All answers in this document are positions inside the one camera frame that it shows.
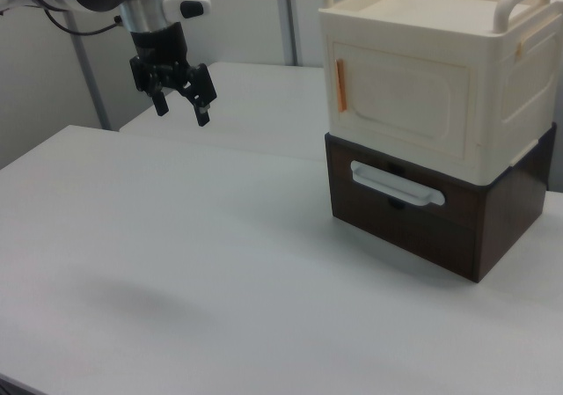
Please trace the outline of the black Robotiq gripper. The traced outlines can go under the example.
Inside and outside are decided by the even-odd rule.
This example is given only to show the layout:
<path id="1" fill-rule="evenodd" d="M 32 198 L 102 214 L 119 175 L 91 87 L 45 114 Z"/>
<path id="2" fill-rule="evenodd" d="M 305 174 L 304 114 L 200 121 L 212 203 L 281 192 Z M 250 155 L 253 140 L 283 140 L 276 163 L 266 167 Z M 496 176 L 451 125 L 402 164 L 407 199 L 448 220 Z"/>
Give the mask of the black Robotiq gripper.
<path id="1" fill-rule="evenodd" d="M 216 99 L 216 89 L 208 67 L 201 63 L 190 66 L 187 62 L 187 45 L 180 22 L 150 33 L 131 33 L 136 56 L 129 60 L 135 87 L 147 91 L 158 116 L 169 112 L 163 87 L 174 90 L 186 98 L 194 108 L 200 127 L 209 121 L 208 110 Z"/>

